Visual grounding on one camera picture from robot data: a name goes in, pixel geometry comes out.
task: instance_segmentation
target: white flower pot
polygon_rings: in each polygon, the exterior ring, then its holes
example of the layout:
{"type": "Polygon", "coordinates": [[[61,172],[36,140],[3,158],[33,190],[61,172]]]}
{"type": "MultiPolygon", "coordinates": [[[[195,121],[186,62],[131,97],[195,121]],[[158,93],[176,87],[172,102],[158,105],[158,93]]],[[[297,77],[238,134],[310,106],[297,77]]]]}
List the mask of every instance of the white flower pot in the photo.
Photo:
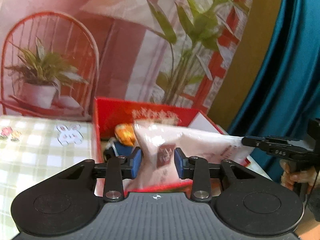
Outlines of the white flower pot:
{"type": "Polygon", "coordinates": [[[21,98],[30,105],[49,109],[56,91],[55,86],[39,86],[24,83],[21,98]]]}

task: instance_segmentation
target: red label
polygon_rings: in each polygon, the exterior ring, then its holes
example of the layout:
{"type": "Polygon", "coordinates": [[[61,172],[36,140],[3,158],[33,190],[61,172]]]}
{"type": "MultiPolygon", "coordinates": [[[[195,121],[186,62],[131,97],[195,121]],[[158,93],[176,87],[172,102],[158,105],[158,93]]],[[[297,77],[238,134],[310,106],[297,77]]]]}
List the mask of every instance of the red label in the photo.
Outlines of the red label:
{"type": "Polygon", "coordinates": [[[157,168],[170,163],[175,148],[175,144],[163,144],[159,146],[157,153],[157,168]]]}

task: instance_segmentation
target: red chair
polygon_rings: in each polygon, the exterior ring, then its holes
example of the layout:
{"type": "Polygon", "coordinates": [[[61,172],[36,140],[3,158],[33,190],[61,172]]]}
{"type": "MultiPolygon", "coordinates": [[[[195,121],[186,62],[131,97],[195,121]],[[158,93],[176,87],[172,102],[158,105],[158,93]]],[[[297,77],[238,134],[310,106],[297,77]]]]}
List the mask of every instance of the red chair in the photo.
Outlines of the red chair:
{"type": "Polygon", "coordinates": [[[64,13],[45,11],[32,14],[19,21],[7,34],[1,60],[1,98],[3,114],[8,109],[24,116],[60,118],[88,121],[98,79],[99,52],[88,29],[75,18],[64,13]],[[71,87],[62,86],[60,95],[73,98],[80,105],[77,108],[62,108],[52,105],[41,108],[28,104],[19,98],[23,81],[18,73],[6,67],[21,64],[17,47],[36,51],[38,37],[46,51],[57,52],[68,58],[78,69],[78,74],[88,84],[73,82],[71,87]]]}

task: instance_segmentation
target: textured grip surface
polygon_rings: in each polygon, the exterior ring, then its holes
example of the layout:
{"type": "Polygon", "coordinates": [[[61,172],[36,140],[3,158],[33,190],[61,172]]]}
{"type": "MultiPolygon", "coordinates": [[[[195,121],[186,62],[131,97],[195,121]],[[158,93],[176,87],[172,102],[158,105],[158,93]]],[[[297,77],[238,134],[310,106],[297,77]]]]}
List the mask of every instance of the textured grip surface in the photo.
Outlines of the textured grip surface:
{"type": "MultiPolygon", "coordinates": [[[[48,238],[21,233],[14,240],[48,238]]],[[[50,240],[265,240],[244,236],[224,225],[205,203],[184,193],[130,193],[118,203],[104,205],[89,225],[50,240]]],[[[268,240],[298,240],[293,233],[268,240]]]]}

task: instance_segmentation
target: flower sticker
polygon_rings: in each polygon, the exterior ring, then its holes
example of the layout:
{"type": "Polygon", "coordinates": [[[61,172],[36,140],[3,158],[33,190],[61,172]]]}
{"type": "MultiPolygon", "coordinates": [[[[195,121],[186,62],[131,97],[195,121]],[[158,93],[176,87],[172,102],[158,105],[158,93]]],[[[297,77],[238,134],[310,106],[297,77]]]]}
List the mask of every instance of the flower sticker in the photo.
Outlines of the flower sticker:
{"type": "Polygon", "coordinates": [[[12,132],[13,132],[13,130],[12,130],[11,127],[2,128],[2,130],[1,130],[1,136],[2,136],[3,138],[8,138],[12,132]]]}
{"type": "Polygon", "coordinates": [[[13,131],[13,132],[11,133],[11,141],[12,141],[12,142],[19,141],[20,135],[21,135],[20,132],[18,132],[18,131],[13,131]]]}

